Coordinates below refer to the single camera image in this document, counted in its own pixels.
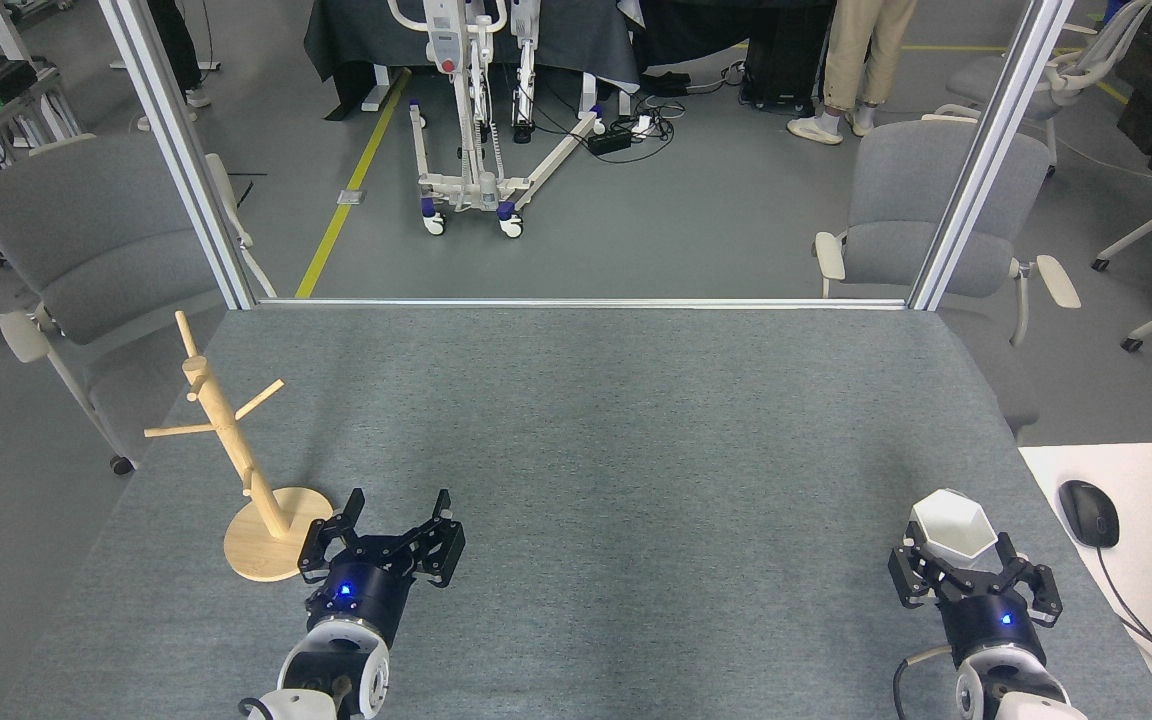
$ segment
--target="gray tablecloth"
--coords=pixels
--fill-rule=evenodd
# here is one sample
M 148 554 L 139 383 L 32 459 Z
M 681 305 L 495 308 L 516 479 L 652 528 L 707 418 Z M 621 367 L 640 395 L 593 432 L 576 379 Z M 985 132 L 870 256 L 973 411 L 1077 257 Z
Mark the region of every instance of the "gray tablecloth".
M 412 20 L 425 18 L 420 0 L 399 0 Z M 488 1 L 494 8 L 494 1 Z M 321 79 L 346 63 L 414 67 L 425 59 L 429 37 L 402 28 L 384 0 L 314 0 L 305 31 L 305 52 Z M 508 26 L 495 35 L 498 61 L 517 61 L 518 45 Z M 613 0 L 556 0 L 541 3 L 536 62 L 591 73 L 634 91 L 634 63 L 626 18 Z
M 412 588 L 384 719 L 893 717 L 893 667 L 943 634 L 902 609 L 887 553 L 941 487 L 1055 568 L 1066 612 L 1039 635 L 1075 705 L 1152 717 L 935 314 L 262 309 L 206 355 L 236 404 L 287 381 L 243 419 L 275 487 L 363 487 L 384 535 L 450 488 L 465 554 L 450 588 Z M 305 631 L 310 588 L 225 564 L 243 500 L 215 438 L 156 442 L 5 717 L 234 717 Z M 910 717 L 949 717 L 952 676 L 909 670 Z

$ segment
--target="khaki pants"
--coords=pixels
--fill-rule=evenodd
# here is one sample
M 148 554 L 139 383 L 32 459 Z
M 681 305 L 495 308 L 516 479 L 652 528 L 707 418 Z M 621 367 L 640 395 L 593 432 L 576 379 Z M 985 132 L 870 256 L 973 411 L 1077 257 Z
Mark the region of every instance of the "khaki pants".
M 838 0 L 824 59 L 824 104 L 855 109 L 858 100 L 870 105 L 887 101 L 900 45 L 918 0 Z M 864 91 L 859 91 L 861 70 L 865 74 Z

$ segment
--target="computer mouse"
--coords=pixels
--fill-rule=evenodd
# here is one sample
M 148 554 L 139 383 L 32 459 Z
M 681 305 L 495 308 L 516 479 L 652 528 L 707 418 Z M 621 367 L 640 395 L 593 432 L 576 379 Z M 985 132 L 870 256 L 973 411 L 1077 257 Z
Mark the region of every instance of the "computer mouse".
M 1105 491 L 1084 480 L 1069 480 L 1056 492 L 1076 541 L 1092 547 L 1119 544 L 1119 511 Z

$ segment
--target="wooden peg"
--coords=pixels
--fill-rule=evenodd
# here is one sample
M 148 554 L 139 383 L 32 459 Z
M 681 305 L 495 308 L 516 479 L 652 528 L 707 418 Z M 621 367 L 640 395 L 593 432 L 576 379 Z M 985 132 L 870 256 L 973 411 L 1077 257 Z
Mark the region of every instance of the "wooden peg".
M 297 561 L 308 528 L 312 521 L 332 515 L 332 503 L 311 488 L 270 488 L 251 446 L 238 427 L 238 419 L 279 392 L 283 381 L 271 382 L 235 414 L 229 401 L 225 400 L 206 357 L 198 355 L 184 313 L 177 311 L 175 319 L 180 341 L 188 354 L 184 363 L 180 364 L 189 382 L 188 396 L 202 406 L 209 423 L 177 429 L 146 429 L 145 437 L 214 432 L 242 480 L 243 497 L 251 498 L 225 532 L 225 559 L 244 578 L 260 582 L 290 578 L 300 571 Z

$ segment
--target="white hexagonal cup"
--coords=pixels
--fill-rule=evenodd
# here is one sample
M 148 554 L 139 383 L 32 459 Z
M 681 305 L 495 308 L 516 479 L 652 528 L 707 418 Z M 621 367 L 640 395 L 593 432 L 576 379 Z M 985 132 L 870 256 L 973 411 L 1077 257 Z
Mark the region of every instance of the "white hexagonal cup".
M 950 488 L 939 488 L 914 503 L 909 520 L 923 528 L 923 550 L 955 568 L 977 570 L 992 558 L 996 541 L 980 503 Z

